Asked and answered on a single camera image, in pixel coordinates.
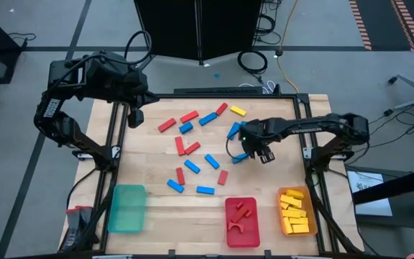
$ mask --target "wooden tabletop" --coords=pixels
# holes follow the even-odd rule
[[[206,116],[224,102],[229,107],[234,105],[246,110],[247,115],[240,117],[228,108],[219,118],[204,127],[199,125],[198,118],[194,119],[194,129],[183,135],[183,144],[187,147],[197,141],[201,147],[188,157],[179,156],[174,141],[174,137],[180,136],[179,118],[193,110],[197,110],[201,117]],[[86,134],[101,145],[105,143],[111,107],[105,101],[95,101],[93,104]],[[331,112],[326,95],[310,95],[310,107],[313,116]],[[289,136],[281,143],[272,143],[270,148],[276,159],[264,165],[259,160],[251,159],[233,165],[225,151],[226,135],[233,122],[268,117],[294,119],[295,111],[291,100],[161,99],[156,104],[144,106],[142,110],[144,124],[126,130],[118,184],[142,184],[146,188],[148,199],[144,230],[139,234],[110,233],[107,253],[167,254],[169,249],[175,249],[180,255],[262,255],[263,250],[269,249],[273,255],[318,254],[315,236],[286,237],[282,233],[275,202],[280,187],[305,185],[298,136]],[[177,124],[160,133],[157,126],[171,117],[177,119]],[[119,123],[117,124],[116,135],[119,131]],[[334,136],[318,133],[317,137],[319,145],[324,145]],[[242,151],[238,140],[231,141],[229,149],[233,154]],[[220,163],[220,168],[213,169],[205,161],[205,154],[211,154]],[[199,174],[189,171],[183,165],[187,158],[201,168]],[[92,160],[80,162],[75,180],[78,181],[93,167]],[[177,181],[177,167],[182,167],[185,174],[186,185],[182,194],[166,184],[170,178]],[[332,161],[331,168],[345,173],[342,162]],[[216,183],[221,170],[229,172],[224,186]],[[82,182],[71,196],[70,207],[92,206],[97,180],[98,173]],[[326,184],[333,218],[347,237],[363,250],[347,180],[326,173]],[[197,185],[214,187],[215,195],[197,194]],[[226,245],[224,201],[230,196],[251,196],[257,200],[261,239],[258,248],[237,249]],[[318,231],[323,233],[326,250],[330,250],[326,223],[322,216],[320,218],[322,223]],[[98,236],[102,227],[103,217],[98,223]]]

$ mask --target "red tray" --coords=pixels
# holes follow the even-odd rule
[[[237,227],[228,231],[228,223],[236,214],[237,204],[242,202],[252,210],[249,217],[242,217],[237,223],[244,225],[244,232],[241,233]],[[227,198],[224,202],[226,211],[226,243],[229,247],[258,247],[259,230],[258,230],[258,213],[257,201],[254,198]]]

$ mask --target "green container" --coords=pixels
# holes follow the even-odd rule
[[[142,185],[117,185],[109,215],[111,233],[139,233],[143,230],[147,192]]]

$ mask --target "gray floor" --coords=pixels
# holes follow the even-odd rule
[[[31,46],[69,46],[85,0],[0,0],[0,25],[7,32],[34,32]],[[281,6],[277,32],[285,26],[290,1]],[[322,4],[301,0],[294,14],[286,45],[362,46],[347,1],[327,0]],[[139,29],[132,1],[93,0],[79,37],[79,46],[124,46]],[[80,57],[87,53],[75,53]],[[265,80],[281,83],[282,91],[293,89],[283,81],[273,53]],[[32,124],[40,93],[47,83],[48,65],[66,53],[23,53],[9,85],[0,85],[0,237],[28,164],[38,132]],[[129,59],[143,53],[131,53]],[[301,92],[328,94],[334,112],[354,112],[376,119],[385,109],[414,99],[414,90],[387,79],[401,73],[414,78],[414,53],[409,52],[287,52],[283,57],[287,74]],[[244,56],[248,65],[259,66],[254,56]],[[174,58],[156,57],[146,68],[149,84],[156,93],[174,88],[238,86],[253,83],[230,55],[209,60],[211,65]],[[64,107],[85,129],[92,101],[71,100]],[[372,137],[377,144],[401,135],[407,129],[391,122]],[[11,240],[7,256],[54,253],[64,220],[65,199],[73,184],[78,161],[69,149],[56,148],[46,140],[32,185]],[[372,148],[357,165],[414,171],[414,134],[383,147]],[[414,230],[378,226],[361,227],[367,242],[382,255],[414,253]]]

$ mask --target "orange tray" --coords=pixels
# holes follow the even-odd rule
[[[287,190],[294,190],[301,192],[305,197],[301,202],[301,209],[306,211],[306,216],[309,223],[309,233],[287,234],[285,233],[284,217],[282,215],[282,207],[280,206],[280,196],[285,195]],[[282,232],[289,237],[307,236],[317,234],[316,216],[314,216],[313,204],[311,202],[311,196],[309,195],[308,187],[306,186],[294,186],[294,187],[282,187],[277,191],[277,210],[279,211],[280,226]]]

